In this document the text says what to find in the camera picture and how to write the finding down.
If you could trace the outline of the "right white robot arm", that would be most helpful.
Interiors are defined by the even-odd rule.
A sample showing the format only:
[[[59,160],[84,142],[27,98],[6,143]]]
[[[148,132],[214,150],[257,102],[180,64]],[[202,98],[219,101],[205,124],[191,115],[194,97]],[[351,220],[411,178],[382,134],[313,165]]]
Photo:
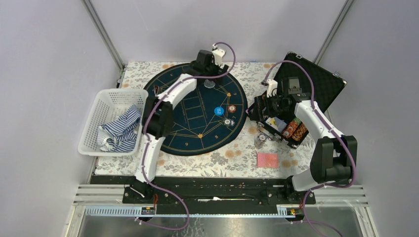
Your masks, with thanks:
[[[252,120],[280,115],[292,115],[299,119],[316,141],[308,170],[291,177],[291,185],[283,190],[284,199],[296,203],[303,197],[303,191],[322,186],[344,188],[340,181],[348,180],[350,187],[356,178],[357,140],[336,129],[320,110],[314,99],[314,88],[304,93],[299,79],[293,78],[288,88],[280,91],[278,82],[265,79],[262,85],[267,90],[254,99],[249,114]]]

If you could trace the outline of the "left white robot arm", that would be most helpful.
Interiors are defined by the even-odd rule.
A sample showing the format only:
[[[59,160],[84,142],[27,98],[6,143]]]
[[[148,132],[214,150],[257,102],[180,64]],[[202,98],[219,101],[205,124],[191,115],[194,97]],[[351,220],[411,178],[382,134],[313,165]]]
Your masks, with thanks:
[[[226,51],[216,45],[211,51],[200,50],[196,60],[171,86],[158,95],[148,96],[142,118],[141,164],[135,173],[138,181],[149,183],[155,178],[157,158],[172,131],[177,104],[197,88],[198,80],[215,82],[228,74],[229,67],[222,63],[225,54]]]

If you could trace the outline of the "red card deck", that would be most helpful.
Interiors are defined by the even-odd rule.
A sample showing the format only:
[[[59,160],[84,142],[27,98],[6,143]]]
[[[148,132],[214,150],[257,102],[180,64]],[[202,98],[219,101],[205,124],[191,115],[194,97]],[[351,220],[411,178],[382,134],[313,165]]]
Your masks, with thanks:
[[[273,153],[258,153],[256,157],[256,165],[259,168],[278,168],[278,155]]]

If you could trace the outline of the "red five chip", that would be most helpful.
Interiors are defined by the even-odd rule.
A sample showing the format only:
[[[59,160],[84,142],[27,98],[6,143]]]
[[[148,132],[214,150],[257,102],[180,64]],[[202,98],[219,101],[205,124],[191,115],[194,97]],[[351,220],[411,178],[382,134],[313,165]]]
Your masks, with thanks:
[[[236,111],[236,106],[234,106],[234,105],[229,105],[229,106],[227,107],[227,110],[228,110],[228,112],[230,112],[230,113],[235,113],[235,111]]]

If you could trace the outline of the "blue ten chip stack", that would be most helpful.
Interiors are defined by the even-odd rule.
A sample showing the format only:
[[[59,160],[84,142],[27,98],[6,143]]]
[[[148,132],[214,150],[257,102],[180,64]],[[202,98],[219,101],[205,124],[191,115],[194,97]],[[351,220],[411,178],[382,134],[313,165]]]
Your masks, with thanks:
[[[264,146],[266,140],[267,140],[267,136],[263,133],[260,133],[256,136],[256,138],[254,140],[254,146],[257,149],[261,149]]]

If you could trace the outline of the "blue dealer button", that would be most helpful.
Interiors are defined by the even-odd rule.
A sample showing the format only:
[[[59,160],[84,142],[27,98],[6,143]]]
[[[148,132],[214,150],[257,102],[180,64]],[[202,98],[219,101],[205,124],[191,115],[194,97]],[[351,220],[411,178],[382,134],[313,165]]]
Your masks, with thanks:
[[[214,114],[217,115],[217,116],[223,116],[224,112],[225,112],[225,110],[221,106],[216,107],[214,109]]]

